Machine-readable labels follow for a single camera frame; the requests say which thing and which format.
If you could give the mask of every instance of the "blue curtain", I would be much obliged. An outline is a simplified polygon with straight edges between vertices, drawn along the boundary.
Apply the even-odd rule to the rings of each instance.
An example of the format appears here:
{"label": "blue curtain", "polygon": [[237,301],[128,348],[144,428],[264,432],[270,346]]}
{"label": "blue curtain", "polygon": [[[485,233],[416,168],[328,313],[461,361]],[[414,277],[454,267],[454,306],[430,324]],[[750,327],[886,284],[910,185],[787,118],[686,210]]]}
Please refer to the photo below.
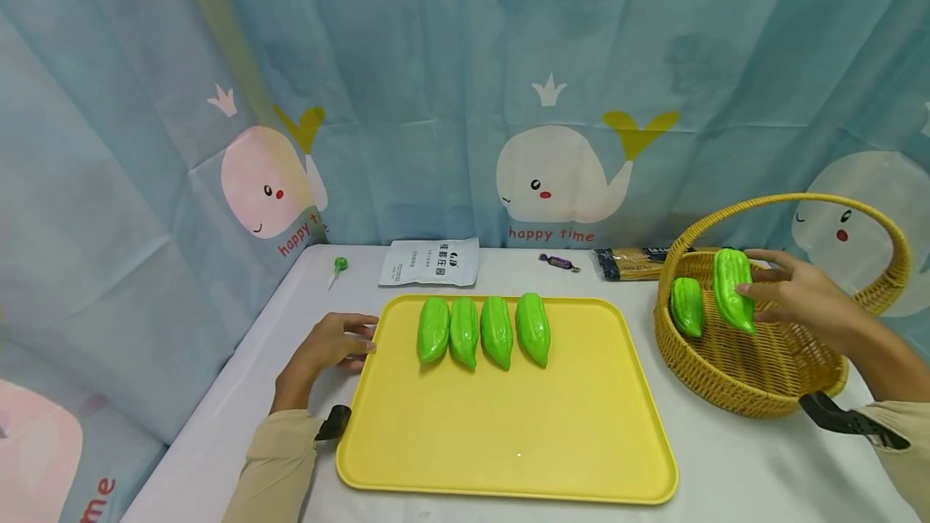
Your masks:
{"label": "blue curtain", "polygon": [[[930,0],[232,2],[283,114],[325,109],[330,241],[656,246],[758,195],[849,195],[909,237],[886,321],[930,358]],[[824,205],[705,242],[788,249],[850,291],[891,249]]]}
{"label": "blue curtain", "polygon": [[[324,235],[657,246],[851,195],[930,358],[928,38],[929,0],[0,0],[0,516],[118,516]],[[849,290],[890,250],[806,204],[704,241]]]}

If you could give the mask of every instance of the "white package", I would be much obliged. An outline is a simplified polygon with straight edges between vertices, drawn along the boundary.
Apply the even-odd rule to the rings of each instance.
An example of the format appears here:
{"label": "white package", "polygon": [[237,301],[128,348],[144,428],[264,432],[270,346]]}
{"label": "white package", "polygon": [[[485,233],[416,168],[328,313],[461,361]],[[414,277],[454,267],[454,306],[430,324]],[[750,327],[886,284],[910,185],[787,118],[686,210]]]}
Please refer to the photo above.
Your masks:
{"label": "white package", "polygon": [[378,284],[475,285],[478,237],[464,241],[393,241]]}

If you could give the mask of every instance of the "yellow tray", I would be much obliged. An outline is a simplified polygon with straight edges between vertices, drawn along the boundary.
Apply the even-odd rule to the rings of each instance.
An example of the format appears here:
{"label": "yellow tray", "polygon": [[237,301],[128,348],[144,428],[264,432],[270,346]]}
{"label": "yellow tray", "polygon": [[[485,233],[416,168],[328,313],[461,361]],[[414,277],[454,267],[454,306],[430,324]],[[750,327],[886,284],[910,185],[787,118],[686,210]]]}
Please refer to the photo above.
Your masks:
{"label": "yellow tray", "polygon": [[[452,295],[440,295],[451,305]],[[660,504],[678,467],[626,322],[599,299],[545,298],[548,368],[522,352],[510,371],[478,346],[475,371],[446,356],[421,366],[428,295],[386,305],[339,443],[351,487]],[[479,309],[485,297],[472,296]],[[510,320],[516,297],[505,297]]]}

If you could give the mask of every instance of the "sleeve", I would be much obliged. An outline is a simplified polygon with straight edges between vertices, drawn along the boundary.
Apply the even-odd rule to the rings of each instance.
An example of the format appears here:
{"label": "sleeve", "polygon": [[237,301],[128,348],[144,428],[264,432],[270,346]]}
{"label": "sleeve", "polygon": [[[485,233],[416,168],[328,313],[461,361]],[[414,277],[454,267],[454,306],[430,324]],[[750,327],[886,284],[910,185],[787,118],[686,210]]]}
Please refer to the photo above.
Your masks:
{"label": "sleeve", "polygon": [[223,523],[296,523],[310,487],[323,420],[304,409],[276,412],[255,431]]}
{"label": "sleeve", "polygon": [[930,402],[875,402],[856,412],[864,414],[911,443],[894,450],[873,440],[882,467],[901,497],[930,523]]}

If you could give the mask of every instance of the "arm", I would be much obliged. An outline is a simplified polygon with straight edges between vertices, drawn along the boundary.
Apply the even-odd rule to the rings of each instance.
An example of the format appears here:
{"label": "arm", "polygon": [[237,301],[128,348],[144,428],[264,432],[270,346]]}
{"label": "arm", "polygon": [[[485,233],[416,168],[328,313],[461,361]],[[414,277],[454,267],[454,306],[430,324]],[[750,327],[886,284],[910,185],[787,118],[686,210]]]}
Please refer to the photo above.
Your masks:
{"label": "arm", "polygon": [[363,356],[374,350],[367,327],[374,323],[378,317],[328,314],[294,352],[274,383],[269,416],[252,438],[223,523],[299,520],[316,461],[313,439],[323,424],[307,414],[313,383],[331,366],[360,370]]}
{"label": "arm", "polygon": [[852,329],[847,356],[877,402],[930,402],[928,366],[906,341],[874,317]]}
{"label": "arm", "polygon": [[756,314],[758,321],[798,323],[850,359],[875,402],[859,412],[911,444],[873,447],[901,497],[930,523],[930,369],[907,343],[852,301],[826,274],[776,250],[747,250],[748,257],[775,262],[775,270],[753,271],[752,285],[736,290],[780,308]]}

